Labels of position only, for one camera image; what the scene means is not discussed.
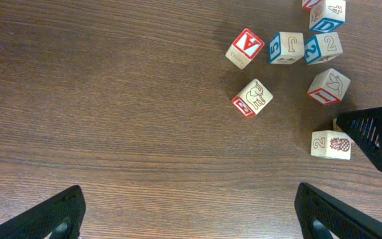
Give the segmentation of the pineapple 2 block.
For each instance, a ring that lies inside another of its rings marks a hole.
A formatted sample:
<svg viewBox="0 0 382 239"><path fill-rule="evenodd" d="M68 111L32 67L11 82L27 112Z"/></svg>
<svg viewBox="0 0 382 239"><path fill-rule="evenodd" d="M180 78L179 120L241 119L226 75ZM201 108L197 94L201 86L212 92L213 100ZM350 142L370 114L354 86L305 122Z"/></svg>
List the pineapple 2 block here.
<svg viewBox="0 0 382 239"><path fill-rule="evenodd" d="M310 154L326 159L351 159L351 138L343 132L313 131Z"/></svg>

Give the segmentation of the blue D block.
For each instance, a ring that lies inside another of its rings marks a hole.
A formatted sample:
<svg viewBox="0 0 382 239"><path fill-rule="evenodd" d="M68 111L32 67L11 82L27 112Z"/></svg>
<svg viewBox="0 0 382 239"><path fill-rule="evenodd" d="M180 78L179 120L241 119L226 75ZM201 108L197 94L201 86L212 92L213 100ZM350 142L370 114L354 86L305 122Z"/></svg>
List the blue D block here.
<svg viewBox="0 0 382 239"><path fill-rule="evenodd" d="M317 33L330 33L346 21L346 1L321 0L310 11L309 29Z"/></svg>

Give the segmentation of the elephant red letter block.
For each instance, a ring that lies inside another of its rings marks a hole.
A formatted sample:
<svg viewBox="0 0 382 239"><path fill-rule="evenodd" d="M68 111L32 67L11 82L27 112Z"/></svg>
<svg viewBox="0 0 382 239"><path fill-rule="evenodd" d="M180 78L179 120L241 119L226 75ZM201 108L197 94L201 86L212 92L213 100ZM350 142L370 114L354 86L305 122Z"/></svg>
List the elephant red letter block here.
<svg viewBox="0 0 382 239"><path fill-rule="evenodd" d="M254 79L231 102L246 118L252 118L272 99L272 93L258 79Z"/></svg>

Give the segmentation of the blue 2 block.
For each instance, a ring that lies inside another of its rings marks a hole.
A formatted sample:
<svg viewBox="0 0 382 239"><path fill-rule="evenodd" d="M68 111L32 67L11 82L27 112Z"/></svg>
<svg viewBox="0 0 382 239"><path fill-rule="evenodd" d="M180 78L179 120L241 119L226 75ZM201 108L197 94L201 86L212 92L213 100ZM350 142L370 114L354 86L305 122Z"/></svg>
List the blue 2 block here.
<svg viewBox="0 0 382 239"><path fill-rule="evenodd" d="M342 53L343 48L337 32L314 35L304 45L307 65L325 63Z"/></svg>

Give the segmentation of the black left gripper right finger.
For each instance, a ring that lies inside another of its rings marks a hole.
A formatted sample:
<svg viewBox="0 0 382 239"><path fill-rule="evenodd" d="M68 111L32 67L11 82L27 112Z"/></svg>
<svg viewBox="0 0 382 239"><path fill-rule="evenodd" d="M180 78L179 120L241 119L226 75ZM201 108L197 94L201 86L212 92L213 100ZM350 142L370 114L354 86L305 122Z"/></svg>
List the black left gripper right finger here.
<svg viewBox="0 0 382 239"><path fill-rule="evenodd" d="M382 222L308 183L299 184L294 208L305 239L382 239Z"/></svg>

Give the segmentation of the red letter A block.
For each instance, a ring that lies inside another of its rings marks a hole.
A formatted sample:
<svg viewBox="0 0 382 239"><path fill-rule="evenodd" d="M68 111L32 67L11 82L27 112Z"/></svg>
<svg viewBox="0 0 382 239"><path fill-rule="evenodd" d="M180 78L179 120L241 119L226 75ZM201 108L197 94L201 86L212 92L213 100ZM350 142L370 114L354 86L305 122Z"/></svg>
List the red letter A block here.
<svg viewBox="0 0 382 239"><path fill-rule="evenodd" d="M244 29L228 48L225 56L243 70L261 51L265 43L249 29Z"/></svg>

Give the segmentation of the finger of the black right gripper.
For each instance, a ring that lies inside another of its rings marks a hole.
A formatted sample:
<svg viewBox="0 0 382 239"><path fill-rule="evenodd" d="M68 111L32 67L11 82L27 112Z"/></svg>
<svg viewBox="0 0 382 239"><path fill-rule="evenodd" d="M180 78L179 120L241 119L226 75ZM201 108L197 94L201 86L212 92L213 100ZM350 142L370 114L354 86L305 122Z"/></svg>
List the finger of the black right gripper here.
<svg viewBox="0 0 382 239"><path fill-rule="evenodd" d="M375 168L382 172L382 107L340 113L336 124L350 136Z"/></svg>

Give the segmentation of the red top edge block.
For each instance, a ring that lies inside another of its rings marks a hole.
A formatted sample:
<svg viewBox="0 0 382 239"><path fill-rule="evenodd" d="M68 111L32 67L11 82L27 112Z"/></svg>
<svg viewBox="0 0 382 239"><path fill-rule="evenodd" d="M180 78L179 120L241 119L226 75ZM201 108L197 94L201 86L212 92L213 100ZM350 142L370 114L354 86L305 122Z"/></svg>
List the red top edge block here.
<svg viewBox="0 0 382 239"><path fill-rule="evenodd" d="M320 0L302 0L302 9L310 11Z"/></svg>

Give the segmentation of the bird red I block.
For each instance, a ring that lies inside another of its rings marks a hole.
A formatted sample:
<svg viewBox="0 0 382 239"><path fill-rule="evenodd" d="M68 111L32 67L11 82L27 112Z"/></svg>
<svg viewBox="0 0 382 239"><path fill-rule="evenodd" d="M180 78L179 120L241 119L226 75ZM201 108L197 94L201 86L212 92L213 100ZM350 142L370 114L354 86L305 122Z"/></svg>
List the bird red I block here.
<svg viewBox="0 0 382 239"><path fill-rule="evenodd" d="M350 86L351 80L330 68L314 78L307 94L323 106L341 102Z"/></svg>

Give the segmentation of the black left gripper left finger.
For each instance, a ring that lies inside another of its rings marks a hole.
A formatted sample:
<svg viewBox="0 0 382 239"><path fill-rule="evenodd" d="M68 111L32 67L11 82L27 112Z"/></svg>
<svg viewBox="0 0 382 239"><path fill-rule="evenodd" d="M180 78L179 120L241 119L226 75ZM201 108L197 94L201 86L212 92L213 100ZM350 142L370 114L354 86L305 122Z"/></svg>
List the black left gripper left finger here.
<svg viewBox="0 0 382 239"><path fill-rule="evenodd" d="M78 239L85 212L81 187L74 185L0 224L0 238Z"/></svg>

